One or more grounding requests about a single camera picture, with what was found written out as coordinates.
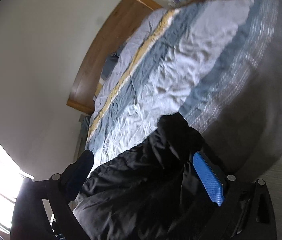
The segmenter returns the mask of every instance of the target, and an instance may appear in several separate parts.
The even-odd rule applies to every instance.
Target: bed sheet
[[[239,179],[265,179],[282,239],[282,1],[151,14],[96,100],[86,145],[94,168],[177,111]]]

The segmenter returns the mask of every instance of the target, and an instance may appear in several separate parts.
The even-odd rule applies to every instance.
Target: mattress
[[[145,19],[95,102],[94,168],[180,112],[242,181],[263,178],[282,239],[282,1],[218,0]]]

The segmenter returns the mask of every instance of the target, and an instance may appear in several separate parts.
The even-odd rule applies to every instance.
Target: wrinkled fabric
[[[73,213],[91,239],[193,239],[217,207],[193,169],[202,147],[179,113],[163,116],[144,142],[92,172]]]

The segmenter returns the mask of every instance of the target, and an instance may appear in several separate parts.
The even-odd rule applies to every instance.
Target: wooden headboard
[[[67,105],[81,112],[94,112],[93,96],[106,57],[116,51],[152,11],[161,8],[153,0],[121,0],[105,21],[88,52],[73,83]]]

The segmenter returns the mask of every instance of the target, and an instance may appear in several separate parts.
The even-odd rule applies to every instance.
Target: metal rivet
[[[265,181],[263,179],[258,179],[258,184],[263,186],[265,185]]]
[[[230,181],[235,181],[236,177],[234,175],[228,175],[227,179],[230,180]]]
[[[61,175],[59,173],[55,173],[52,175],[52,180],[58,180],[61,178]]]

